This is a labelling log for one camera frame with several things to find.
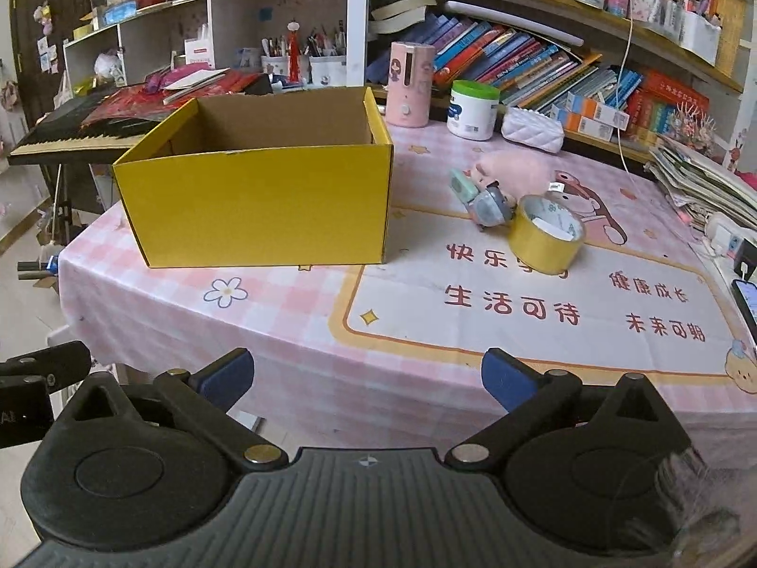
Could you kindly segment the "yellow packing tape roll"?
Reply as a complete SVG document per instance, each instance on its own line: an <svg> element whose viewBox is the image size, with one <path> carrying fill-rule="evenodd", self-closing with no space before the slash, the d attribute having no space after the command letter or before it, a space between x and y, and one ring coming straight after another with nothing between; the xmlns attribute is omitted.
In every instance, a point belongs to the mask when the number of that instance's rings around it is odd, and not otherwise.
<svg viewBox="0 0 757 568"><path fill-rule="evenodd" d="M575 240L553 239L532 224L535 217L572 232ZM526 195L519 199L508 232L508 245L525 266L545 275L559 275L570 268L584 241L584 224L567 206L546 195Z"/></svg>

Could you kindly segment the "white USB charger plug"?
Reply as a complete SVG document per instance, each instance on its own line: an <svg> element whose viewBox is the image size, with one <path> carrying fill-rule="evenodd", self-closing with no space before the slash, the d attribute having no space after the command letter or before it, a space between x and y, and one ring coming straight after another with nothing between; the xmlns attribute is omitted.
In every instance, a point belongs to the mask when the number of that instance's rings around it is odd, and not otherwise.
<svg viewBox="0 0 757 568"><path fill-rule="evenodd" d="M553 237L553 239L561 240L561 241L573 241L575 240L575 236L573 236L573 233L570 231L564 231L561 227L555 226L552 223L544 221L544 219L541 219L540 217L535 217L532 219L532 224L539 228L540 231L546 232L547 235L550 237Z"/></svg>

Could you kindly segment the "grey toy car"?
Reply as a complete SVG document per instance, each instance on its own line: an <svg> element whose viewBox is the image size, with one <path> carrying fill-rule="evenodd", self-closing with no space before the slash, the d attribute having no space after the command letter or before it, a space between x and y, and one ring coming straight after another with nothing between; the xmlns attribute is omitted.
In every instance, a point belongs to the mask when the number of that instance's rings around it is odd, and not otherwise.
<svg viewBox="0 0 757 568"><path fill-rule="evenodd" d="M486 186L467 204L467 212L480 230L505 226L513 219L514 205L498 185Z"/></svg>

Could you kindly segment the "pink round plush toy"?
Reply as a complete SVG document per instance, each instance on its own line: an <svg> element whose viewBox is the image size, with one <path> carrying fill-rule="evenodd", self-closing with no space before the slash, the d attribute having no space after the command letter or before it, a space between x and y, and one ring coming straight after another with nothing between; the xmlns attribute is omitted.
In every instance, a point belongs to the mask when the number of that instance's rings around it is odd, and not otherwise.
<svg viewBox="0 0 757 568"><path fill-rule="evenodd" d="M470 177L479 188L497 182L501 192L519 200L541 195L553 181L548 155L526 149L485 152L470 168Z"/></svg>

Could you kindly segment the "yellow cardboard box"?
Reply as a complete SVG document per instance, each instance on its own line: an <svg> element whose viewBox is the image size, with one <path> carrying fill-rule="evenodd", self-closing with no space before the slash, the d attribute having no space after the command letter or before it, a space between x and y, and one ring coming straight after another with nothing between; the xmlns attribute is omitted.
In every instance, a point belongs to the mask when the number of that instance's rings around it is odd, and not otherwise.
<svg viewBox="0 0 757 568"><path fill-rule="evenodd" d="M379 264L392 170L368 87L192 99L114 164L151 268Z"/></svg>

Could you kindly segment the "smartphone on stand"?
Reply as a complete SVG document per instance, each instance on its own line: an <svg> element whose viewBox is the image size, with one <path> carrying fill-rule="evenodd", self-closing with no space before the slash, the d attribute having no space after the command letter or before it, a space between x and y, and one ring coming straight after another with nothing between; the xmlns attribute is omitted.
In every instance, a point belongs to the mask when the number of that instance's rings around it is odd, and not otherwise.
<svg viewBox="0 0 757 568"><path fill-rule="evenodd" d="M750 336L757 344L757 286L752 282L734 280L731 283L734 300L749 329Z"/></svg>

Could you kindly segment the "white quilted pearl purse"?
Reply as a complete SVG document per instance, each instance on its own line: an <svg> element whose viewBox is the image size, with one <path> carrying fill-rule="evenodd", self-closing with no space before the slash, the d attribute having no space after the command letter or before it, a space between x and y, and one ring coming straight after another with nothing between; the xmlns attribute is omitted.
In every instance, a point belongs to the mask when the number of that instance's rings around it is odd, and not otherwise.
<svg viewBox="0 0 757 568"><path fill-rule="evenodd" d="M564 129L559 121L535 110L508 108L501 126L503 139L529 148L557 154L562 150Z"/></svg>

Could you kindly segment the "stack of papers magazines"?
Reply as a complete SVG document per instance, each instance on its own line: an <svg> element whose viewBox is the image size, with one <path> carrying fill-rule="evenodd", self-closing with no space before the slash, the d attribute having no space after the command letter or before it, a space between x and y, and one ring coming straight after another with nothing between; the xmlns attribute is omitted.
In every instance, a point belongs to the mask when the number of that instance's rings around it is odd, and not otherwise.
<svg viewBox="0 0 757 568"><path fill-rule="evenodd" d="M756 190L730 170L677 141L662 139L645 165L663 196L688 226L701 233L716 213L756 228Z"/></svg>

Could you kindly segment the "white jar green lid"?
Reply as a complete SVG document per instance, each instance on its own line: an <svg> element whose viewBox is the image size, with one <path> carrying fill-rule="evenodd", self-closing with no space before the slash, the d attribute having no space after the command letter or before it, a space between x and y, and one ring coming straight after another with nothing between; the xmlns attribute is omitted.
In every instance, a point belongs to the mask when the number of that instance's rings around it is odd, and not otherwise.
<svg viewBox="0 0 757 568"><path fill-rule="evenodd" d="M501 91L475 81L456 80L450 90L447 129L471 141L493 137Z"/></svg>

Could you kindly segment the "orange blue medicine box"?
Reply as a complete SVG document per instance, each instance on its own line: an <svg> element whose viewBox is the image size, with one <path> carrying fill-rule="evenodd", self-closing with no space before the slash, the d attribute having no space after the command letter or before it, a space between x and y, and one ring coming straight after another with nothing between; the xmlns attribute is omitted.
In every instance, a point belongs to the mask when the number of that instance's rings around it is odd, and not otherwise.
<svg viewBox="0 0 757 568"><path fill-rule="evenodd" d="M594 119L594 121L615 127L621 132L626 131L627 126L629 126L629 114L607 104L599 103L597 100L575 94L575 92L568 92L566 109L571 113L580 114L581 117Z"/></svg>

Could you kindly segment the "row of colourful books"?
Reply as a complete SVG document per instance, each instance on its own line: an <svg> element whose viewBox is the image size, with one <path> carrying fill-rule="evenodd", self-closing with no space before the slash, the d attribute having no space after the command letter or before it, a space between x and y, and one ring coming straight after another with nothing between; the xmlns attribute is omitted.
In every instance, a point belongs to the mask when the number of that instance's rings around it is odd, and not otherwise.
<svg viewBox="0 0 757 568"><path fill-rule="evenodd" d="M501 91L498 115L508 108L544 114L566 104L568 92L622 110L650 73L604 69L595 53L579 53L519 27L493 25L486 19L437 16L427 13L409 27L398 43L432 45L436 50L431 96L443 98L447 108L456 80L475 81ZM388 47L366 69L366 80L387 86Z"/></svg>

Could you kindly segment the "white pen holder cup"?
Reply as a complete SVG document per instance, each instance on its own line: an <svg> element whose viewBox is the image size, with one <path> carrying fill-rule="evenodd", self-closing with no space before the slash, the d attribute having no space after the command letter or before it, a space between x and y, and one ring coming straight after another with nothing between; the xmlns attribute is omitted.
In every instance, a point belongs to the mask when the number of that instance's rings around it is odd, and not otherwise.
<svg viewBox="0 0 757 568"><path fill-rule="evenodd" d="M309 58L310 79L315 87L346 85L346 56L321 55Z"/></svg>

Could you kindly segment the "red white bottle figure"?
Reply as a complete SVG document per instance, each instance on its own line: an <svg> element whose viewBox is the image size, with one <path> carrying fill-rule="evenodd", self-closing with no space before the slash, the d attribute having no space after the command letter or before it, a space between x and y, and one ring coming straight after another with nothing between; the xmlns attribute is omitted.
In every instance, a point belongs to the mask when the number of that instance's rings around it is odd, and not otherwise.
<svg viewBox="0 0 757 568"><path fill-rule="evenodd" d="M289 82L300 82L300 64L299 64L299 29L300 25L296 21L287 23L287 60L289 60Z"/></svg>

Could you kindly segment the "wooden bookshelf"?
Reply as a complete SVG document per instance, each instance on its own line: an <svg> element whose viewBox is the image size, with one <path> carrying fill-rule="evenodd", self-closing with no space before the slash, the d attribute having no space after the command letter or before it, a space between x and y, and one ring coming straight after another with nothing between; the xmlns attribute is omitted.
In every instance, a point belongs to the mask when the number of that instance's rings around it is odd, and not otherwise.
<svg viewBox="0 0 757 568"><path fill-rule="evenodd" d="M724 21L721 44L734 56L733 67L710 64L662 35L648 22L631 22L575 0L454 0L530 19L580 38L606 63L622 56L642 67L656 68L710 99L717 123L717 144L730 151L756 138L756 0L740 0Z"/></svg>

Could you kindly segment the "white cubby shelf unit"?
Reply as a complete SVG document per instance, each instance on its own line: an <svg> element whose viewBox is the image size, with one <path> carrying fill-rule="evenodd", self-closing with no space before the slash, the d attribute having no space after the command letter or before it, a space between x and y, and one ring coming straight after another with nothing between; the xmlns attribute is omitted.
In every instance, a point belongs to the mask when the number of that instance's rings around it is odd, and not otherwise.
<svg viewBox="0 0 757 568"><path fill-rule="evenodd" d="M243 47L260 47L298 22L301 36L314 28L348 27L349 0L175 0L63 46L65 78L77 86L95 77L95 60L113 50L124 82L136 85L173 56L199 53L216 68L231 68Z"/></svg>

